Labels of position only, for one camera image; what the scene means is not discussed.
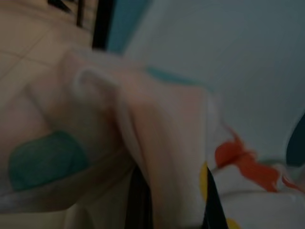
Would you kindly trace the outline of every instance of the tiled floor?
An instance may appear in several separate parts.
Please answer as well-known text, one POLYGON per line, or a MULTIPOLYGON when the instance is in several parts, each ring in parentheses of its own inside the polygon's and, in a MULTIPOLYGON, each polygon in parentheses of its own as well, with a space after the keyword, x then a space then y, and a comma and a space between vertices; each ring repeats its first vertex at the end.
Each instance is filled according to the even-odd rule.
POLYGON ((47 0, 0 0, 0 104, 71 46, 89 47, 91 32, 74 22, 75 15, 48 6, 47 0))

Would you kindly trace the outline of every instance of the yellow spot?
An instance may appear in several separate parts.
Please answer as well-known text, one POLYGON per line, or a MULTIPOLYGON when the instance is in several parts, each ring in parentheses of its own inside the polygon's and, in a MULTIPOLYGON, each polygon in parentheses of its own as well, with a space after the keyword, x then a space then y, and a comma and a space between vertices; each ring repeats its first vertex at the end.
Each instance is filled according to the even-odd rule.
POLYGON ((208 199, 208 166, 206 162, 201 167, 200 189, 201 189, 201 194, 204 200, 206 201, 208 199))
POLYGON ((233 219, 227 218, 227 224, 229 229, 241 229, 233 219))

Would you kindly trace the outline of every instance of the teal spot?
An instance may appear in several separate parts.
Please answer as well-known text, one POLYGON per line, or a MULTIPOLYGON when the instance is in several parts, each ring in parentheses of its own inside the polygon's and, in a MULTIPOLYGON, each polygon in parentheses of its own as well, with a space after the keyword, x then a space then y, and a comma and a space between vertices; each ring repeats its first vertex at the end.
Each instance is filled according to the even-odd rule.
POLYGON ((9 160, 14 190, 26 190, 77 173, 89 165, 78 142, 63 131, 18 146, 9 160))
POLYGON ((205 87, 208 91, 212 91, 209 86, 204 84, 201 81, 198 80, 193 80, 193 79, 188 79, 176 74, 172 73, 166 73, 164 71, 161 71, 159 69, 153 68, 153 67, 147 67, 146 72, 152 76, 155 79, 158 79, 160 81, 163 81, 165 83, 177 83, 177 84, 183 84, 183 85, 189 85, 189 86, 202 86, 205 87))

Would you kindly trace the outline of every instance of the black metal bar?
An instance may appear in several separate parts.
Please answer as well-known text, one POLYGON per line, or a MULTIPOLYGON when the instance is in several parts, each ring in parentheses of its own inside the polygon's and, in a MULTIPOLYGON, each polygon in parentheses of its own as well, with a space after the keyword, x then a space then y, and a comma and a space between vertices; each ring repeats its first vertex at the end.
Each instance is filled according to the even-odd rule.
POLYGON ((84 0, 78 0, 76 25, 82 27, 82 19, 84 17, 84 0))
POLYGON ((136 167, 130 181, 125 229, 153 229, 152 209, 149 187, 136 167))
POLYGON ((99 0, 93 32, 93 49, 107 49, 114 8, 115 0, 99 0))
POLYGON ((224 210, 220 202, 217 187, 211 171, 208 170, 208 197, 206 200, 205 214, 202 229, 229 229, 224 210))

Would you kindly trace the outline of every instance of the blue wall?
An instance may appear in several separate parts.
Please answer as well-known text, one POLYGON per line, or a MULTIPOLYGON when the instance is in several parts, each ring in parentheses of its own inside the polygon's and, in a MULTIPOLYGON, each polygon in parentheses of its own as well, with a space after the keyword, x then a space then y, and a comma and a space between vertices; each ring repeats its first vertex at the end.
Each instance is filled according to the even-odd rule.
POLYGON ((150 0, 117 0, 107 48, 122 53, 137 28, 150 0))

